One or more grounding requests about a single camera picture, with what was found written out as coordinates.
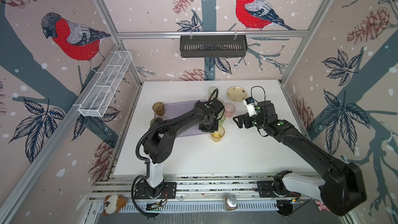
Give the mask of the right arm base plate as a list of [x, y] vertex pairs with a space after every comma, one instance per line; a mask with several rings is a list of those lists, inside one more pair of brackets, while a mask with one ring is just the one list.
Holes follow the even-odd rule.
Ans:
[[300, 198], [301, 194], [288, 191], [285, 185], [280, 181], [257, 181], [256, 191], [261, 198]]

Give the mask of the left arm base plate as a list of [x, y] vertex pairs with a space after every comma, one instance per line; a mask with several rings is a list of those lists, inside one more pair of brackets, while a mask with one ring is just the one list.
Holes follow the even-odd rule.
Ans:
[[162, 182], [155, 188], [145, 181], [144, 183], [136, 183], [132, 189], [132, 196], [135, 200], [146, 199], [175, 199], [177, 184], [175, 182]]

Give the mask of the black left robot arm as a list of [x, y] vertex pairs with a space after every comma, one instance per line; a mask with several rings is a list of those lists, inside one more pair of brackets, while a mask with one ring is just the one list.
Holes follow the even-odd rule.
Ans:
[[172, 153], [175, 139], [194, 126], [204, 133], [218, 131], [220, 114], [224, 105], [218, 100], [196, 101], [193, 109], [173, 119], [156, 120], [137, 143], [135, 154], [146, 164], [144, 186], [152, 197], [163, 190], [164, 177], [161, 165]]

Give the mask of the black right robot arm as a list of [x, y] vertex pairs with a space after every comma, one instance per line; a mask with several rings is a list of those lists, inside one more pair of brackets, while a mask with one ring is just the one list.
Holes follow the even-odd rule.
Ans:
[[321, 176], [313, 179], [284, 170], [274, 176], [273, 190], [280, 197], [298, 193], [321, 201], [334, 214], [344, 216], [367, 200], [361, 169], [333, 157], [313, 144], [287, 120], [280, 120], [271, 101], [243, 101], [247, 113], [233, 117], [241, 128], [255, 127], [292, 149]]

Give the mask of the brown textured glass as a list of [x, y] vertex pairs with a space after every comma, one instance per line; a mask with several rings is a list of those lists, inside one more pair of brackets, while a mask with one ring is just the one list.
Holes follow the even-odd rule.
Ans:
[[156, 102], [152, 106], [152, 110], [157, 116], [163, 116], [165, 114], [165, 107], [162, 102]]
[[153, 118], [153, 119], [150, 121], [150, 125], [153, 125], [153, 123], [156, 122], [156, 121], [163, 122], [163, 119], [160, 118], [160, 117]]

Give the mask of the amber yellow glass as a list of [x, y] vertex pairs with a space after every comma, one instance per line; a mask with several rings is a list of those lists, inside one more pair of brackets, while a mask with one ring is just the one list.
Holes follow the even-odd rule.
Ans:
[[211, 133], [211, 139], [215, 143], [219, 143], [225, 135], [225, 129], [223, 126], [218, 125], [218, 130]]

